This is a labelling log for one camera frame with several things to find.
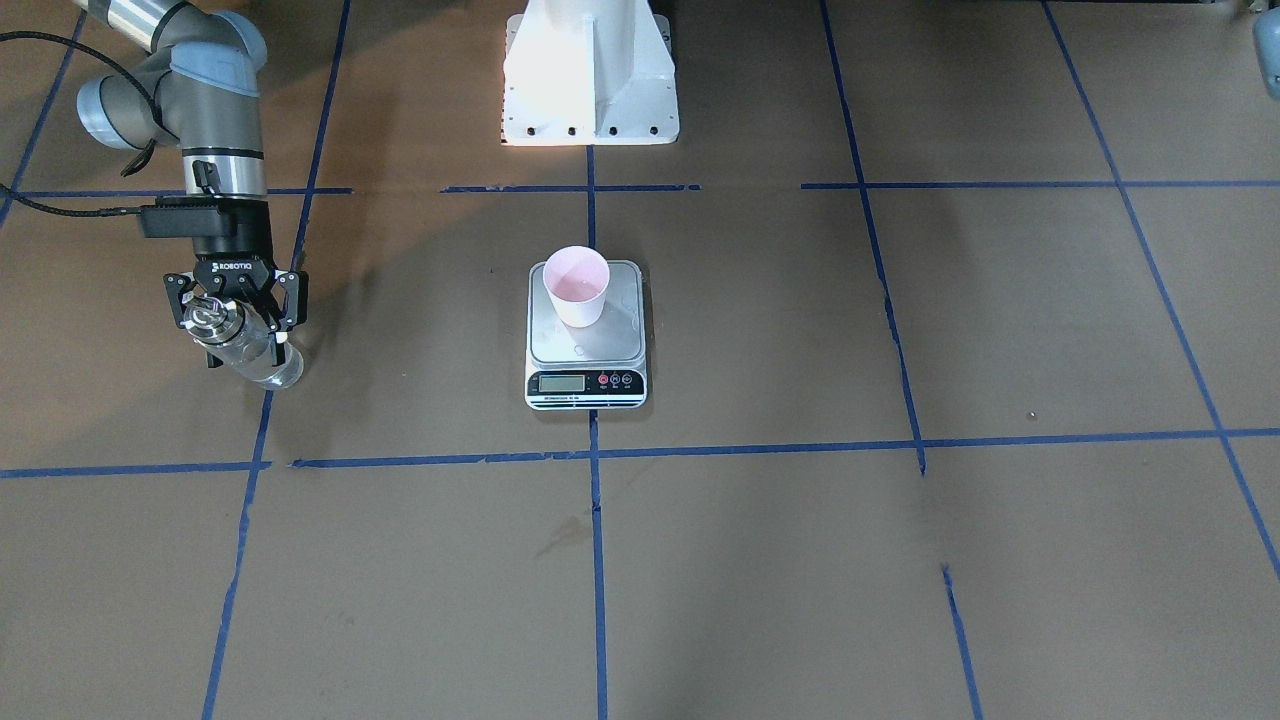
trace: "pink liquid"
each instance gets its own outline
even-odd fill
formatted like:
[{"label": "pink liquid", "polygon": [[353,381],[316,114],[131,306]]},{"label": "pink liquid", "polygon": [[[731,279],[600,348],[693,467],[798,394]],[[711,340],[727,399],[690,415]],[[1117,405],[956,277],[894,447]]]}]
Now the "pink liquid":
[{"label": "pink liquid", "polygon": [[568,300],[570,302],[582,302],[590,300],[600,293],[600,286],[590,281],[577,281],[573,278],[561,278],[556,287],[552,288],[556,297],[561,300]]}]

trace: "white metal pedestal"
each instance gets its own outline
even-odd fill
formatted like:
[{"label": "white metal pedestal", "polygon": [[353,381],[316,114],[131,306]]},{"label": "white metal pedestal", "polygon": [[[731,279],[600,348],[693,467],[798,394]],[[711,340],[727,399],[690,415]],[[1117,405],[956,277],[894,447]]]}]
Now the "white metal pedestal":
[{"label": "white metal pedestal", "polygon": [[680,135],[671,24],[646,0],[530,0],[507,22],[508,145],[662,145]]}]

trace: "black cable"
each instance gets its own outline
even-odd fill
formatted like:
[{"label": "black cable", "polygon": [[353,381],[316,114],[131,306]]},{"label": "black cable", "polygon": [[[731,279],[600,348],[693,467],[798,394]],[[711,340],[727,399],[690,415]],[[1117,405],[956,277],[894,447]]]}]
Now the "black cable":
[{"label": "black cable", "polygon": [[[151,119],[156,123],[156,127],[159,127],[165,132],[169,132],[169,128],[164,127],[164,114],[160,111],[160,105],[156,102],[155,97],[152,97],[152,95],[147,92],[147,88],[143,87],[141,82],[138,82],[138,78],[133,77],[133,74],[129,70],[124,69],[124,67],[116,63],[115,60],[108,58],[106,55],[99,53],[97,50],[93,50],[88,45],[77,42],[69,37],[63,37],[60,35],[52,35],[49,32],[17,31],[17,32],[0,33],[0,42],[5,42],[9,40],[44,40],[47,42],[56,42],[59,45],[65,45],[67,47],[70,47],[73,50],[79,50],[81,53],[84,53],[86,55],[93,58],[95,60],[101,61],[106,67],[115,70],[116,74],[123,77],[129,85],[133,86],[134,90],[138,91],[138,95],[142,96],[142,99],[147,104],[147,108],[151,110]],[[142,154],[140,154],[132,163],[129,163],[124,168],[124,174],[128,176],[141,170],[147,164],[147,160],[151,159],[152,150],[155,150],[154,141],[147,143],[147,147],[142,150]],[[52,205],[45,205],[44,202],[37,202],[4,183],[0,183],[0,193],[33,210],[40,210],[41,213],[49,213],[51,215],[63,215],[65,218],[114,218],[116,215],[137,215],[142,211],[138,208],[101,208],[97,210],[68,210],[65,208],[54,208]]]},{"label": "black cable", "polygon": [[17,190],[10,188],[3,182],[0,182],[0,195],[4,195],[15,202],[22,202],[32,210],[40,210],[41,213],[49,213],[50,215],[61,215],[64,218],[115,218],[118,215],[142,214],[142,208],[99,208],[97,210],[68,210],[67,208],[54,208],[52,205],[37,202]]}]

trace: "robotic arm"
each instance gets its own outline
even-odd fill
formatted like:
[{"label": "robotic arm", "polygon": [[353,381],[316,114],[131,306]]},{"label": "robotic arm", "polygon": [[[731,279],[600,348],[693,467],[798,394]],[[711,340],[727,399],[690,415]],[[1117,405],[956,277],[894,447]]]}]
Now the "robotic arm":
[{"label": "robotic arm", "polygon": [[192,238],[195,269],[164,278],[174,322],[210,368],[288,387],[302,374],[287,333],[306,322],[307,277],[273,259],[256,78],[266,63],[262,35],[236,13],[205,14],[182,0],[73,1],[151,54],[132,74],[159,115],[120,76],[88,82],[77,110],[110,147],[143,159],[157,145],[182,151],[187,195],[140,209],[143,236]]},{"label": "robotic arm", "polygon": [[1262,13],[1253,23],[1253,47],[1267,94],[1280,100],[1280,8]]}]

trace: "blue joint cap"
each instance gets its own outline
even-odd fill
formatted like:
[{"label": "blue joint cap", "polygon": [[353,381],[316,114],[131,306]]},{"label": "blue joint cap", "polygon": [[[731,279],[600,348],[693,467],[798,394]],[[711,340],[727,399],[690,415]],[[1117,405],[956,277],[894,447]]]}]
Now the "blue joint cap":
[{"label": "blue joint cap", "polygon": [[1280,8],[1262,13],[1253,23],[1253,46],[1258,51],[1262,83],[1272,100],[1280,100]]},{"label": "blue joint cap", "polygon": [[230,10],[219,10],[214,13],[215,18],[221,18],[227,24],[236,29],[236,33],[241,36],[241,42],[244,44],[244,51],[248,53],[248,59],[253,60],[253,69],[261,70],[262,65],[266,64],[266,38],[259,32],[257,26],[250,22],[248,18],[239,13],[232,13]]},{"label": "blue joint cap", "polygon": [[230,45],[179,42],[173,46],[169,68],[196,82],[237,95],[259,96],[253,61]]},{"label": "blue joint cap", "polygon": [[105,79],[105,77],[100,77],[84,83],[84,87],[76,95],[76,113],[79,114],[81,124],[93,136],[93,140],[108,147],[129,150],[133,146],[115,131],[111,119],[106,117],[106,108],[102,106],[102,81]]}]

